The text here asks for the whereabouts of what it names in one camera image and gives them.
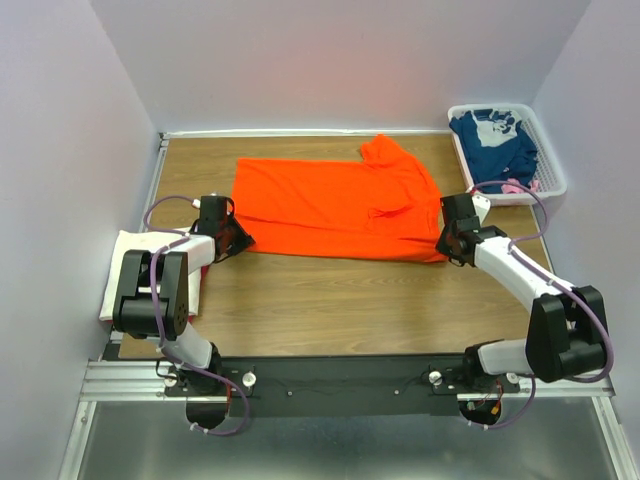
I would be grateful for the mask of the orange t-shirt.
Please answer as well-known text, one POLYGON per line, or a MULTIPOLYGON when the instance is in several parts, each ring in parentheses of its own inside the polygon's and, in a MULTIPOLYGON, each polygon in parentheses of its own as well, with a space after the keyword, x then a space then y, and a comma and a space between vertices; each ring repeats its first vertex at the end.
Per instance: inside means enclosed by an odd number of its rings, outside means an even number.
POLYGON ((232 198, 256 253, 434 263, 440 190, 390 137, 358 161, 241 158, 232 198))

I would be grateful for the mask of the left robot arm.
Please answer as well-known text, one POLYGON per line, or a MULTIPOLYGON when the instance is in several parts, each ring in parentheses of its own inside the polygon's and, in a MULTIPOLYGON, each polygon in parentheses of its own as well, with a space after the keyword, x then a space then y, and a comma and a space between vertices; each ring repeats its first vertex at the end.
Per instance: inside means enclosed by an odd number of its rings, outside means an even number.
POLYGON ((145 232, 163 236, 157 247, 134 247, 122 256, 114 295, 114 328, 147 340, 173 366, 179 380, 199 374, 223 384, 229 394, 245 389, 222 373, 214 343, 204 339, 189 321, 189 275, 222 263, 255 244, 236 218, 235 202, 221 195, 191 198, 170 195, 153 203, 143 217, 145 232), (184 200, 198 211, 186 229, 151 224, 153 210, 169 200, 184 200))

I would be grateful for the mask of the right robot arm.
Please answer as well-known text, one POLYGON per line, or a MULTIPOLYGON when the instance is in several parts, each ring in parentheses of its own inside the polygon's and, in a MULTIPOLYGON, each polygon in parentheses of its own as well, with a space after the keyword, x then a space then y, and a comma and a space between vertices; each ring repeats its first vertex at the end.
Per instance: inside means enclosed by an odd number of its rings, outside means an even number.
POLYGON ((458 266, 485 272, 510 292, 529 314, 520 340, 496 340, 466 349, 468 376, 513 373, 545 383, 571 380, 594 383, 614 363, 602 294, 577 287, 532 260, 514 239, 484 218, 491 203, 462 193, 441 199, 443 229, 439 253, 458 266))

